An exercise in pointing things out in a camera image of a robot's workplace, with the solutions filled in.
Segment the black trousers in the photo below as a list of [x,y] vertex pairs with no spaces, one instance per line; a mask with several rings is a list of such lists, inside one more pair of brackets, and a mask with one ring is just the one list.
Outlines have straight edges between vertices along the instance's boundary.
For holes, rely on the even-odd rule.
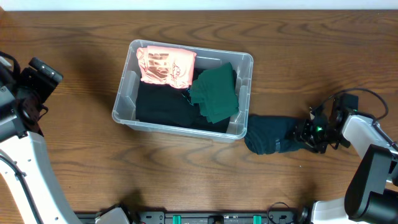
[[[198,76],[204,71],[202,68],[194,68],[193,71],[193,80],[196,80]],[[236,85],[237,73],[233,70],[233,80],[234,86]],[[223,119],[217,123],[208,122],[207,118],[199,115],[196,120],[189,127],[191,129],[199,129],[203,131],[212,131],[217,133],[226,133],[229,126],[230,117]]]

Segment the pink printed shirt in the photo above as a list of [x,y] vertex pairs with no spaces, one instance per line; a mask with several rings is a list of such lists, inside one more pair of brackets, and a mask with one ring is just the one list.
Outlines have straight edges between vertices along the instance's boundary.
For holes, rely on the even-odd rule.
[[193,83],[195,52],[150,45],[137,49],[141,81],[173,88],[188,88]]

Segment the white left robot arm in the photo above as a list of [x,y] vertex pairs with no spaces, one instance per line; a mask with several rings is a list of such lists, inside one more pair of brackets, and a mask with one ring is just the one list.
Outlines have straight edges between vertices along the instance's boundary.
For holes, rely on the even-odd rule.
[[58,183],[38,124],[45,101],[63,80],[34,57],[21,69],[1,53],[1,175],[25,223],[132,223],[122,205],[94,215],[75,213]]

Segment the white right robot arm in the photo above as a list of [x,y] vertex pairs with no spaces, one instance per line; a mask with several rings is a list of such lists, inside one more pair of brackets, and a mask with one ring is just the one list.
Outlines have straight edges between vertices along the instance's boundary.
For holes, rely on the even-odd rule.
[[329,117],[318,106],[295,126],[294,140],[311,152],[352,146],[361,158],[345,196],[305,207],[299,223],[397,223],[397,192],[386,188],[397,184],[397,143],[373,115],[358,110],[358,101],[356,95],[336,94]]

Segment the dark teal garment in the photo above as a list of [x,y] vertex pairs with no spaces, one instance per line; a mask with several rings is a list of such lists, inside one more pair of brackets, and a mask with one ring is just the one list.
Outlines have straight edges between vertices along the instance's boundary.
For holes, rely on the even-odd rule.
[[244,142],[251,152],[258,155],[308,149],[305,143],[294,139],[295,127],[301,121],[288,116],[250,115]]

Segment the green garment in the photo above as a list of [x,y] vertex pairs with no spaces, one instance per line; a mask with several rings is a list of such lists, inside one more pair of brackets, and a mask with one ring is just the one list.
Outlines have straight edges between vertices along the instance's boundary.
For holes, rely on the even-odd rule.
[[200,114],[210,123],[217,123],[239,111],[235,94],[234,72],[230,63],[199,74],[190,89],[190,99],[198,104]]

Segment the black garment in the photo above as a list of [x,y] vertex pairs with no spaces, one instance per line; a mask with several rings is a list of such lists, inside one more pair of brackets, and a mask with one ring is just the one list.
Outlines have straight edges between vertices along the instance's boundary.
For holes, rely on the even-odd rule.
[[136,119],[145,123],[190,127],[199,109],[190,103],[186,88],[140,82],[136,99]]

